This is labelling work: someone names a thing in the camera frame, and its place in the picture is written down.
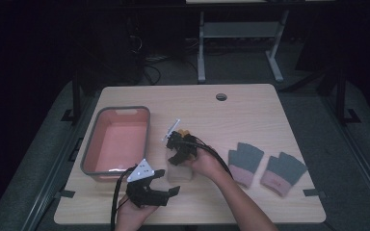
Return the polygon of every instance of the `black tape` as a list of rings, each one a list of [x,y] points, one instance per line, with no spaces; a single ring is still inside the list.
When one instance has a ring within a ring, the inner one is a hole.
[[[61,191],[60,196],[67,197],[67,198],[73,198],[75,193],[76,192],[74,192],[74,191]]]
[[[303,190],[305,196],[316,196],[318,195],[320,198],[326,198],[326,194],[324,192],[318,192],[316,189],[311,190]]]

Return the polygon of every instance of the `black device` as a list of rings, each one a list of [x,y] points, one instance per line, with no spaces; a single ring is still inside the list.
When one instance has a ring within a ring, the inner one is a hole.
[[[119,207],[117,207],[117,202],[119,198],[119,188],[123,177],[135,170],[137,166],[130,167],[127,169],[120,177],[116,183],[116,188],[114,190],[113,205],[111,209],[111,220],[110,220],[110,230],[114,231],[116,227],[116,214]],[[137,207],[141,208],[144,205],[154,205],[154,206],[166,206],[170,197],[178,195],[180,186],[169,189],[167,192],[155,191],[149,185],[151,181],[156,178],[164,176],[165,171],[163,169],[155,170],[154,175],[148,176],[146,178],[129,182],[127,184],[127,189],[125,193],[128,196],[127,200],[131,200]]]

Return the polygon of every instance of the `pink liner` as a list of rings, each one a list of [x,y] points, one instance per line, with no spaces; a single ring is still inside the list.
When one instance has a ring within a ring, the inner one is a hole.
[[[270,170],[264,172],[260,183],[281,197],[285,197],[292,187],[290,183]]]
[[[251,173],[251,171],[234,165],[229,165],[229,170],[233,175],[233,179],[237,183],[245,186],[248,189],[251,187],[251,183],[253,182],[253,173]]]

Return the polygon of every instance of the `wrist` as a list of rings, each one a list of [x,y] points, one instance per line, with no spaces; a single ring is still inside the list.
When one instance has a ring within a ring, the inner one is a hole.
[[[215,184],[218,184],[221,180],[226,179],[226,177],[230,177],[229,173],[227,173],[223,169],[218,169],[212,173],[209,177]]]

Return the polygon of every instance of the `left hand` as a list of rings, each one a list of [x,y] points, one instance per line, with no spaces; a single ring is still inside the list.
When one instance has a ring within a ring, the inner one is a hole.
[[[125,195],[119,201],[116,231],[137,231],[143,225],[146,218],[158,209],[158,206],[144,206],[143,208],[138,208],[133,202],[127,199],[128,196]]]

